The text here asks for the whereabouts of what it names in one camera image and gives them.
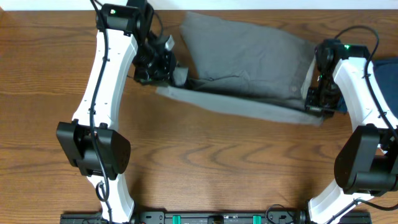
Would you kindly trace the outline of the grey shorts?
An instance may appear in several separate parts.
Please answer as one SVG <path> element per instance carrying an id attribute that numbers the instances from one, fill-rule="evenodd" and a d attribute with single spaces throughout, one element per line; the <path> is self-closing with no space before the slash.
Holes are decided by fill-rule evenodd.
<path id="1" fill-rule="evenodd" d="M 319 126 L 305 110 L 315 44 L 273 27 L 188 12 L 180 26 L 197 72 L 186 87 L 156 92 L 206 110 Z"/>

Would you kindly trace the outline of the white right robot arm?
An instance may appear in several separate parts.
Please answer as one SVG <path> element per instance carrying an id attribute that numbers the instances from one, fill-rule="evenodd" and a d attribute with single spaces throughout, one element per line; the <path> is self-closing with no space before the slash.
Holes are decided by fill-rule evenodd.
<path id="1" fill-rule="evenodd" d="M 329 118 L 348 113 L 353 133 L 337 155 L 334 179 L 310 199 L 296 223 L 361 223 L 350 211 L 397 190 L 397 118 L 374 77 L 364 45 L 326 39 L 315 48 L 320 75 L 305 100 L 307 112 Z"/>

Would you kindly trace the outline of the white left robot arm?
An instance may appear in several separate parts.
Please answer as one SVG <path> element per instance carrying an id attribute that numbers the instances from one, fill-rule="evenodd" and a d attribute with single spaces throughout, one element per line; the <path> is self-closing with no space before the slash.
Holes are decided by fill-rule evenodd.
<path id="1" fill-rule="evenodd" d="M 64 214 L 62 223 L 132 223 L 134 201 L 125 171 L 130 142 L 119 129 L 119 109 L 129 69 L 141 85 L 181 87 L 188 69 L 172 51 L 171 36 L 151 30 L 156 16 L 147 1 L 117 5 L 92 3 L 96 12 L 96 54 L 85 94 L 69 123 L 57 126 L 57 139 L 73 167 L 95 188 L 102 211 Z"/>

